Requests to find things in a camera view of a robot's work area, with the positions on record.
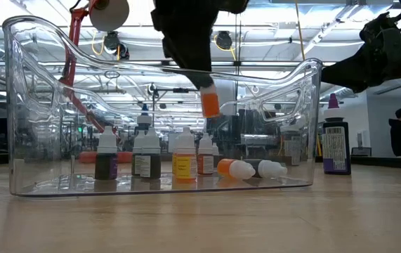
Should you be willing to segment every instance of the ceiling beam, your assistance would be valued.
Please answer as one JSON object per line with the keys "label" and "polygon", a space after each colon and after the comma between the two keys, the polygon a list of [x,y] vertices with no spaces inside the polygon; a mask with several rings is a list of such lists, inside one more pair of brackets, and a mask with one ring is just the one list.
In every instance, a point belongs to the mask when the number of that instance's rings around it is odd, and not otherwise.
{"label": "ceiling beam", "polygon": [[400,89],[400,88],[401,88],[401,83],[399,82],[399,84],[397,84],[397,85],[382,89],[380,91],[375,91],[374,94],[375,95],[382,95],[382,94],[385,94],[385,93],[388,93],[388,92],[391,92],[391,91],[394,91],[394,90]]}
{"label": "ceiling beam", "polygon": [[[334,28],[336,28],[340,23],[345,22],[352,13],[356,13],[361,9],[362,6],[346,6],[336,15],[333,22],[328,25],[324,25],[305,46],[303,52],[306,55],[311,49],[319,44]],[[292,60],[303,60],[303,54],[300,52],[297,56],[293,57]]]}

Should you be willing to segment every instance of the white bottle cap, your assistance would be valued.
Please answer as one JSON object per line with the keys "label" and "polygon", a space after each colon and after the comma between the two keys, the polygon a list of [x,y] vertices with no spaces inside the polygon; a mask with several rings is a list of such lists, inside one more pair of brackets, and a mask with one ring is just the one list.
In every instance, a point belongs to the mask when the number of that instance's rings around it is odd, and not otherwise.
{"label": "white bottle cap", "polygon": [[213,154],[213,143],[209,138],[208,133],[203,133],[203,137],[200,139],[199,154],[206,154],[206,155]]}
{"label": "white bottle cap", "polygon": [[111,126],[106,126],[100,135],[97,153],[117,153],[116,136],[113,134]]}
{"label": "white bottle cap", "polygon": [[219,148],[216,143],[213,143],[213,155],[219,155]]}
{"label": "white bottle cap", "polygon": [[135,141],[133,143],[134,154],[141,154],[143,151],[144,135],[144,130],[138,130],[138,135],[135,137]]}
{"label": "white bottle cap", "polygon": [[194,136],[189,127],[183,127],[183,132],[178,136],[177,154],[195,155]]}
{"label": "white bottle cap", "polygon": [[149,127],[149,131],[143,139],[143,154],[160,154],[159,138],[155,128]]}
{"label": "white bottle cap", "polygon": [[283,167],[279,162],[262,160],[258,164],[258,173],[263,179],[276,179],[286,176],[287,168]]}
{"label": "white bottle cap", "polygon": [[230,176],[235,179],[250,179],[256,173],[251,164],[244,161],[234,161],[230,165]]}

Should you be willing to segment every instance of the ceiling light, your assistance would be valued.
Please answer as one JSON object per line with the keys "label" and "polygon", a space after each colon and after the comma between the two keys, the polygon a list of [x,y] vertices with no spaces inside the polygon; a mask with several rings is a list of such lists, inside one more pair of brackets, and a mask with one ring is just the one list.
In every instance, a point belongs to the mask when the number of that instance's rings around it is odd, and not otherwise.
{"label": "ceiling light", "polygon": [[6,96],[6,91],[0,91],[0,96]]}

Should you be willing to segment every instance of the purple cap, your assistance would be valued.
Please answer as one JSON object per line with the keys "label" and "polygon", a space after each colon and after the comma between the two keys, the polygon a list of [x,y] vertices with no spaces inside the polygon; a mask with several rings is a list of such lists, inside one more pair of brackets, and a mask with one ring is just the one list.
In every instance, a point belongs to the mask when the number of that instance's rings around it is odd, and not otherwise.
{"label": "purple cap", "polygon": [[337,108],[339,108],[339,103],[338,103],[338,100],[336,98],[336,94],[332,93],[329,96],[328,109],[337,109]]}

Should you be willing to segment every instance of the black cable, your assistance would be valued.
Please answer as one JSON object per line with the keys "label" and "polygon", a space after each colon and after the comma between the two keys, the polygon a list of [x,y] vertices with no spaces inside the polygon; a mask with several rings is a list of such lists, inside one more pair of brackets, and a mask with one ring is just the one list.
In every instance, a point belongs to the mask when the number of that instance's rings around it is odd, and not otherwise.
{"label": "black cable", "polygon": [[77,2],[75,3],[75,5],[69,9],[69,12],[70,12],[70,13],[72,13],[72,11],[75,9],[75,7],[77,7],[77,6],[80,4],[80,1],[81,1],[81,0],[77,0]]}

